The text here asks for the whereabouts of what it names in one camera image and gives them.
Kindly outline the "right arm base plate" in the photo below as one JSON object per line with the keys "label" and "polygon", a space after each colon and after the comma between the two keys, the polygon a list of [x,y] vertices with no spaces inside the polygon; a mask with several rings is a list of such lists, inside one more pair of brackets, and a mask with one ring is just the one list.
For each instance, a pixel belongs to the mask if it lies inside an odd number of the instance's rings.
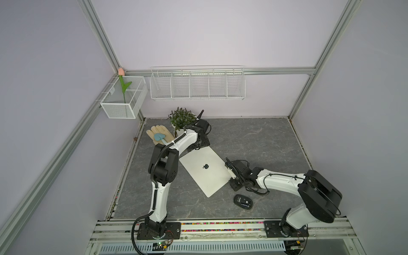
{"label": "right arm base plate", "polygon": [[268,238],[297,238],[309,237],[308,228],[306,226],[300,229],[295,229],[287,223],[282,223],[278,220],[264,221],[266,236]]}

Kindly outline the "black wireless mouse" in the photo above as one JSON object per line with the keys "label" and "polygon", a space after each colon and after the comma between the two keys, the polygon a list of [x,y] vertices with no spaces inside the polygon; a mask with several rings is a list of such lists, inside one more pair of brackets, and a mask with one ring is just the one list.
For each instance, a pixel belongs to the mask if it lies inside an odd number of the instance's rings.
{"label": "black wireless mouse", "polygon": [[241,194],[235,195],[233,202],[235,205],[245,210],[251,210],[254,205],[253,201],[249,197],[246,197]]}

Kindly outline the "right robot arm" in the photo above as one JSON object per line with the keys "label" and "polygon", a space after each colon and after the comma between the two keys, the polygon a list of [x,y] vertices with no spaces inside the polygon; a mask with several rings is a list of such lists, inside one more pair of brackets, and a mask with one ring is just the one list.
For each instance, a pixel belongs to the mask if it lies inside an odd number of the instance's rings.
{"label": "right robot arm", "polygon": [[231,173],[229,184],[234,191],[245,188],[265,196],[278,190],[302,199],[299,206],[289,208],[280,220],[264,222],[268,238],[307,238],[310,223],[333,223],[341,215],[341,192],[315,170],[305,174],[278,173],[261,167],[251,169],[243,160],[227,160],[225,166]]}

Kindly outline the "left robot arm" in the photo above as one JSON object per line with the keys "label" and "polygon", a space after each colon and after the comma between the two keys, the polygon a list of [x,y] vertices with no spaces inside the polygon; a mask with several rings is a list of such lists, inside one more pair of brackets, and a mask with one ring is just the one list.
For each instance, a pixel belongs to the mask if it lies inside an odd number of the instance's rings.
{"label": "left robot arm", "polygon": [[139,255],[143,252],[137,247],[135,240],[137,223],[141,224],[142,230],[157,238],[166,235],[167,200],[171,183],[178,173],[180,154],[210,145],[207,133],[210,124],[201,118],[203,113],[202,110],[194,122],[183,128],[182,135],[164,144],[157,144],[154,148],[148,168],[153,189],[150,210],[148,214],[138,217],[131,228],[132,245]]}

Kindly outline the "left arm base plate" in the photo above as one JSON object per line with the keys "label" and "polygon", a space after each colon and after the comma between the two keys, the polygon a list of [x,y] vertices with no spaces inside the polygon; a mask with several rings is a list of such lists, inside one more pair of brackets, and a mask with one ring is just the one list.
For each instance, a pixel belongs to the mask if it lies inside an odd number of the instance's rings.
{"label": "left arm base plate", "polygon": [[178,240],[180,235],[181,222],[142,223],[139,226],[137,240]]}

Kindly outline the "silver laptop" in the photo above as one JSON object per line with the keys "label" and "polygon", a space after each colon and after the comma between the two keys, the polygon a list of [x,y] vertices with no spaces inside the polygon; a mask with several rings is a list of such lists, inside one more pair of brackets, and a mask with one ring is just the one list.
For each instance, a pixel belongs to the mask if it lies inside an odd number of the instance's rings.
{"label": "silver laptop", "polygon": [[231,178],[225,162],[210,147],[191,151],[180,162],[207,198]]}

